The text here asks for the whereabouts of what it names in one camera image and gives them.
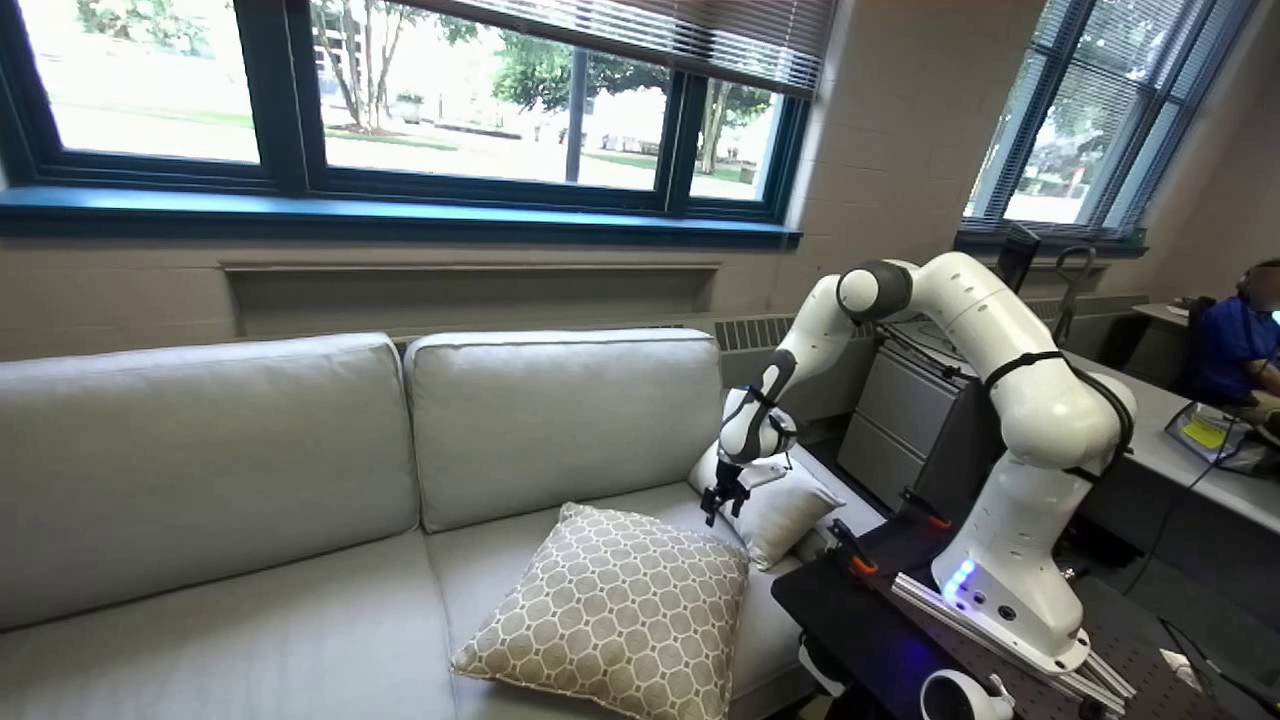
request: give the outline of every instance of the couch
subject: couch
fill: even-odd
[[[447,657],[562,501],[731,538],[682,485],[721,393],[682,328],[0,362],[0,716],[603,716]],[[747,570],[731,716],[812,689],[777,570]]]

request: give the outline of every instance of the window frame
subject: window frame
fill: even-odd
[[[377,172],[336,167],[324,160],[320,73],[313,42],[313,0],[232,0],[241,27],[241,55],[249,76],[252,130],[261,164],[219,160],[165,160],[165,156],[111,156],[63,153],[57,116],[44,97],[32,41],[14,0],[0,0],[0,156],[7,188],[119,188],[119,193],[242,193],[269,201],[371,201],[474,209],[474,215],[546,211],[546,215],[621,215],[668,223],[721,226],[764,223],[771,249],[790,249],[784,230],[798,143],[806,130],[806,97],[784,93],[779,128],[766,156],[758,201],[698,201],[693,195],[697,134],[705,124],[709,76],[673,68],[668,116],[655,153],[655,188],[589,188],[589,182],[537,182],[537,179],[483,179],[483,174],[428,174],[428,172]]]
[[[1153,209],[1153,195],[1160,179],[1166,174],[1191,116],[1200,111],[1212,81],[1219,76],[1229,52],[1235,47],[1256,0],[1189,0],[1171,24],[1171,42],[1160,47],[1147,76],[1132,81],[1121,65],[1109,65],[1099,55],[1075,55],[1080,36],[1088,30],[1088,18],[1094,13],[1094,0],[1073,0],[1064,3],[1064,14],[1051,30],[1051,41],[1041,41],[1030,30],[1030,42],[1024,52],[1024,65],[1041,55],[1041,76],[1028,93],[1028,100],[1016,106],[1016,130],[1009,140],[1003,164],[995,167],[995,179],[982,188],[977,215],[963,211],[960,218],[960,249],[1001,249],[1009,239],[1009,223],[1030,226],[1041,239],[1056,244],[1091,244],[1109,255],[1141,255],[1142,253],[1142,215]],[[1037,134],[1046,120],[1046,106],[1056,103],[1056,93],[1069,73],[1091,73],[1109,84],[1126,84],[1136,93],[1136,111],[1124,120],[1116,134],[1116,156],[1104,156],[1099,179],[1088,188],[1075,223],[1051,223],[1051,218],[1009,218],[1009,202],[1028,172],[1028,160],[1037,153]]]

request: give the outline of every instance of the patterned pillow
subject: patterned pillow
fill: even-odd
[[[503,607],[452,660],[623,716],[729,716],[742,555],[663,521],[562,505]]]

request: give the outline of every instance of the throw pillow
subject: throw pillow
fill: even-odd
[[[731,517],[731,505],[722,505],[721,517],[747,545],[747,555],[758,569],[779,565],[814,529],[814,521],[837,507],[822,485],[784,457],[758,457],[741,479],[753,501],[741,517]],[[697,464],[693,487],[717,487],[717,445]]]
[[[623,716],[729,716],[742,561],[663,521],[562,505],[454,666]]]

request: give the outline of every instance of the wall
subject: wall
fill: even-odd
[[[1280,9],[1266,3],[1260,41],[1244,65],[1251,97],[1241,103],[1241,128],[1223,134],[1216,172],[1204,172],[1200,195],[1182,202],[1189,218],[1166,244],[1154,296],[1229,291],[1235,277],[1280,255]]]
[[[97,352],[234,334],[224,265],[351,261],[351,265],[717,265],[697,310],[790,310],[814,277],[864,255],[923,261],[953,230],[1020,68],[1037,0],[846,0],[843,42],[831,47],[822,130],[806,146],[806,193],[795,202],[795,255],[741,253],[474,253],[474,249],[348,249],[300,244],[170,244],[86,249],[0,239],[0,356]]]

